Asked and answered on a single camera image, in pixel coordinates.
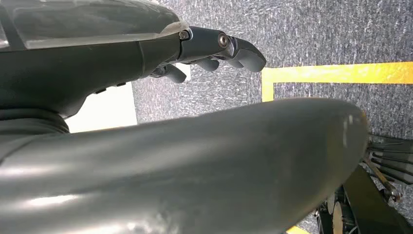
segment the metal screw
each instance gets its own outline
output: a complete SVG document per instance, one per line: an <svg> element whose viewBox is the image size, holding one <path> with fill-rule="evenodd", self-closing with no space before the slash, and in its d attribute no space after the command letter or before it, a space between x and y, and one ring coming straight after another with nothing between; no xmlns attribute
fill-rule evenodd
<svg viewBox="0 0 413 234"><path fill-rule="evenodd" d="M228 46L228 43L229 43L229 40L228 40L228 37L225 35L225 33L220 33L218 35L219 46L225 49Z"/></svg>
<svg viewBox="0 0 413 234"><path fill-rule="evenodd" d="M188 38L189 38L189 32L188 31L184 30L184 31L179 32L179 39L186 40Z"/></svg>

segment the gray carpet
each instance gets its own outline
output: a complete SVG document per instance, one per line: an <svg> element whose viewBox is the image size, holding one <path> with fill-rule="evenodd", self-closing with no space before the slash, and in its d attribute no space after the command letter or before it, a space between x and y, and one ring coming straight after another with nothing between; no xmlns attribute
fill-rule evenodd
<svg viewBox="0 0 413 234"><path fill-rule="evenodd" d="M267 67L413 60L410 0L160 0L194 26L220 29L255 44ZM261 101L261 75L223 64L192 66L192 80L133 83L138 122L194 116ZM280 83L275 98L329 97L366 110L371 131L413 138L413 86ZM400 188L412 197L412 188ZM397 204L413 222L412 201ZM314 219L300 225L315 233Z"/></svg>

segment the yellow floor marking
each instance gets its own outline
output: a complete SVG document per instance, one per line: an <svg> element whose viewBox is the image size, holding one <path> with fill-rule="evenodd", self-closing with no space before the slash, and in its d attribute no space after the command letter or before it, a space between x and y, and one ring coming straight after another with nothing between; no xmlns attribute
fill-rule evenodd
<svg viewBox="0 0 413 234"><path fill-rule="evenodd" d="M413 62L264 68L263 101L274 100L274 83L413 84Z"/></svg>
<svg viewBox="0 0 413 234"><path fill-rule="evenodd" d="M292 227L287 231L288 234L309 234L299 227Z"/></svg>

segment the transparent visor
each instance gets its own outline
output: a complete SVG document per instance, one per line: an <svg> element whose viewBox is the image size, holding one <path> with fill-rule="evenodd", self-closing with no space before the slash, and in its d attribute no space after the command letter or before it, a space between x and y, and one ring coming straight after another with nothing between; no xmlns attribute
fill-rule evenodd
<svg viewBox="0 0 413 234"><path fill-rule="evenodd" d="M28 49L150 40L188 28L174 12L147 0L0 0L0 4ZM6 44L4 31L0 34Z"/></svg>

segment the robotic hand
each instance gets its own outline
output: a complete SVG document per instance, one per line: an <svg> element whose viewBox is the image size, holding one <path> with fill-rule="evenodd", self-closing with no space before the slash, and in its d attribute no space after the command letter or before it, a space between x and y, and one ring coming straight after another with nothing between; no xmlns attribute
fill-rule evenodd
<svg viewBox="0 0 413 234"><path fill-rule="evenodd" d="M207 71L219 67L218 60L225 60L236 68L246 68L251 72L261 71L266 60L250 42L227 36L219 30L191 26L179 33L181 40L177 62L197 64ZM186 75L175 66L161 65L151 74L152 77L167 76L175 83L185 81Z"/></svg>

